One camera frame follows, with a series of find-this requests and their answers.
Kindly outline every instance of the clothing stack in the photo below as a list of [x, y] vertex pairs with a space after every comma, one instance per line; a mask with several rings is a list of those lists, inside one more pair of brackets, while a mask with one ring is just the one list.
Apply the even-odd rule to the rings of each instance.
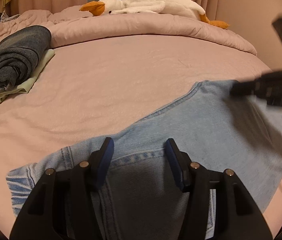
[[45, 51], [50, 41], [51, 33], [47, 28], [33, 25], [0, 42], [0, 103], [8, 94], [27, 93], [31, 89], [54, 55], [53, 50]]

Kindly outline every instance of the mattress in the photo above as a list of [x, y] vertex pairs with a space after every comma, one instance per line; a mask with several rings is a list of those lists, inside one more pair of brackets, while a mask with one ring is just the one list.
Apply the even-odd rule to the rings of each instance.
[[[135, 31], [145, 26], [140, 14], [105, 17], [113, 24], [130, 17], [128, 28], [102, 34], [87, 19], [66, 19], [60, 24], [68, 32], [60, 34], [58, 24], [42, 23], [51, 30], [55, 56], [28, 94], [9, 96], [0, 105], [0, 229], [7, 236], [15, 220], [8, 171], [86, 138], [117, 133], [197, 81], [244, 80], [269, 71], [247, 41], [234, 33], [216, 37], [219, 30], [204, 23], [181, 31], [167, 25], [181, 17], [168, 16], [165, 29], [140, 33]], [[150, 17], [144, 16], [147, 26]], [[90, 29], [73, 28], [77, 22], [89, 23]], [[213, 37], [206, 35], [210, 31]], [[264, 217], [276, 235], [282, 225], [282, 181]]]

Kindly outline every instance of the light green cloth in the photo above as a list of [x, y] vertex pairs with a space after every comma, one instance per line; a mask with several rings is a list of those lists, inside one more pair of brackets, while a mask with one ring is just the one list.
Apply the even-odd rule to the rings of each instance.
[[7, 98], [10, 94], [26, 94], [30, 91], [30, 89], [33, 87], [34, 82], [37, 80], [37, 77], [39, 76], [40, 72], [43, 70], [47, 62], [54, 56], [55, 52], [53, 49], [48, 49], [43, 52], [43, 55], [34, 69], [32, 75], [30, 78], [25, 80], [22, 84], [16, 86], [11, 91], [6, 91], [0, 93], [0, 103], [4, 101], [4, 99]]

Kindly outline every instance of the metal screw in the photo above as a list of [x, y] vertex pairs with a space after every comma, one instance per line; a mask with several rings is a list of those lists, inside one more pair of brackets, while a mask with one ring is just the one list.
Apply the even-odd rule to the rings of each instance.
[[53, 173], [54, 173], [54, 169], [52, 169], [52, 168], [49, 168], [45, 171], [46, 175], [52, 175]]
[[87, 161], [82, 161], [82, 162], [80, 162], [80, 167], [81, 167], [81, 168], [85, 168], [85, 167], [87, 167], [87, 166], [89, 166], [89, 162], [87, 162]]
[[200, 167], [200, 164], [198, 164], [197, 162], [192, 162], [190, 166], [191, 168], [198, 169]]
[[234, 171], [231, 170], [231, 169], [226, 169], [226, 170], [225, 170], [225, 173], [226, 173], [227, 175], [229, 175], [229, 176], [233, 176], [233, 175], [234, 175]]

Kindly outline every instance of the stuffed animal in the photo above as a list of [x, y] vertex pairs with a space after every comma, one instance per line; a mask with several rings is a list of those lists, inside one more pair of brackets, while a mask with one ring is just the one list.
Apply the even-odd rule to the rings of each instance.
[[205, 10], [192, 0], [99, 0], [84, 4], [80, 11], [89, 11], [94, 16], [138, 12], [172, 14], [201, 20], [222, 29], [229, 26], [222, 21], [210, 21]]

